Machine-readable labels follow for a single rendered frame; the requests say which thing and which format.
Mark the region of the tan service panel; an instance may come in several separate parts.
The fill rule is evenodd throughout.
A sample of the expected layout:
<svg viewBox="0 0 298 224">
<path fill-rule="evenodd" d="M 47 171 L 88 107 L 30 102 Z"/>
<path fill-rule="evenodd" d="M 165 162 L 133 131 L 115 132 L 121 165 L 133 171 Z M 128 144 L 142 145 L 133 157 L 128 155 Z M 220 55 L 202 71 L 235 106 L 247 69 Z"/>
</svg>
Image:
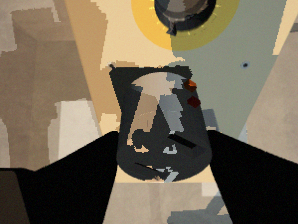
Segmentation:
<svg viewBox="0 0 298 224">
<path fill-rule="evenodd" d="M 237 139 L 298 16 L 298 0 L 64 1 L 102 136 L 131 83 L 170 72 Z"/>
</svg>

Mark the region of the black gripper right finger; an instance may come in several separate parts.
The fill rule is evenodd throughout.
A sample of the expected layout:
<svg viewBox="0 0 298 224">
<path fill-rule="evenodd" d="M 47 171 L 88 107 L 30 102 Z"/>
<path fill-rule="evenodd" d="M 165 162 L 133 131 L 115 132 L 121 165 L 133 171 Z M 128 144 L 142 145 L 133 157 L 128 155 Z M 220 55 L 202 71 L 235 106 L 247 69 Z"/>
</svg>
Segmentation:
<svg viewBox="0 0 298 224">
<path fill-rule="evenodd" d="M 233 224 L 298 224 L 298 164 L 207 130 L 210 168 Z"/>
</svg>

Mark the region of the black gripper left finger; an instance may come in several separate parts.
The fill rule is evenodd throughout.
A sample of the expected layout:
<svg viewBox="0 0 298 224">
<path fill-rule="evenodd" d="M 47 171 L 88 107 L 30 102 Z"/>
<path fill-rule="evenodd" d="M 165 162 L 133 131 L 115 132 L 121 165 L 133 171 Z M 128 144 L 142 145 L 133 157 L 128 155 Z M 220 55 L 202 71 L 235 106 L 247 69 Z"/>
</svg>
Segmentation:
<svg viewBox="0 0 298 224">
<path fill-rule="evenodd" d="M 0 224 L 102 224 L 117 173 L 118 131 L 35 171 L 0 168 Z"/>
</svg>

